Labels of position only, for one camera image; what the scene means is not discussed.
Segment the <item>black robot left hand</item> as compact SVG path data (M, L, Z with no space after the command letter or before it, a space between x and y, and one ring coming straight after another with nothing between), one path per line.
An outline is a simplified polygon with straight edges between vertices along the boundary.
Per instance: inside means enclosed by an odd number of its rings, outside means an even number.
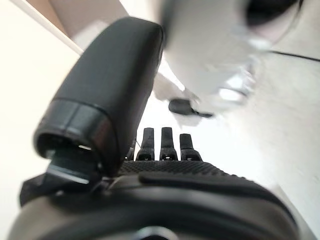
M71 69L33 135L46 171L23 182L10 240L298 240L268 189L202 160L189 134L136 135L164 33L135 17L108 26Z

